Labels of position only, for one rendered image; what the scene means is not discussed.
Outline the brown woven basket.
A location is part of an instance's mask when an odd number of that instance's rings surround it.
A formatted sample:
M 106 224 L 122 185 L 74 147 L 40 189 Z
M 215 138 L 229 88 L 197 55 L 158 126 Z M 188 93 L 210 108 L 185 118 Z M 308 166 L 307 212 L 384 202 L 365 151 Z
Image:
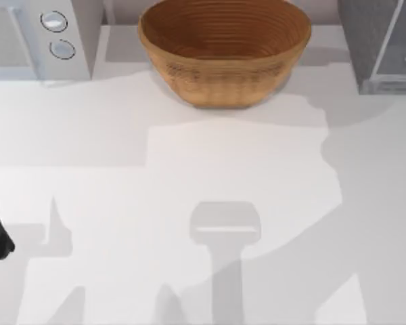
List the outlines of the brown woven basket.
M 253 106 L 289 77 L 311 21 L 288 0 L 159 0 L 137 25 L 150 62 L 183 101 Z

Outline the round microwave knob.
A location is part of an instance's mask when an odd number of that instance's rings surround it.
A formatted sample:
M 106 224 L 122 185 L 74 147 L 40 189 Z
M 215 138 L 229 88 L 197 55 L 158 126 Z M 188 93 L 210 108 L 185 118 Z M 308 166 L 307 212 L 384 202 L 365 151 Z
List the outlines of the round microwave knob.
M 64 39 L 49 43 L 50 53 L 59 60 L 70 60 L 76 55 L 74 45 Z
M 40 23 L 49 32 L 61 33 L 68 27 L 67 17 L 59 11 L 45 12 L 40 15 Z

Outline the pale microwave oven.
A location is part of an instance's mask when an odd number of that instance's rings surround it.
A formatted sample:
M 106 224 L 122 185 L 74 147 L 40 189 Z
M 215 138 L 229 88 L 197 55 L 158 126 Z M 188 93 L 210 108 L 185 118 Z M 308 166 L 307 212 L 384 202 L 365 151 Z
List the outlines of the pale microwave oven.
M 59 11 L 63 32 L 49 32 L 40 15 Z M 91 79 L 104 18 L 103 0 L 0 0 L 0 81 L 86 81 Z M 71 42 L 76 55 L 59 60 L 49 43 Z

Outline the grey cabinet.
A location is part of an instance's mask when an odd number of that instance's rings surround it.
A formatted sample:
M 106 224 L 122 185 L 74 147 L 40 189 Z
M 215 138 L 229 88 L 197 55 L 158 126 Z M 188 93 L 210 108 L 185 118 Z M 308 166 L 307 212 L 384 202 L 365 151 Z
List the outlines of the grey cabinet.
M 361 95 L 406 95 L 406 0 L 338 0 Z

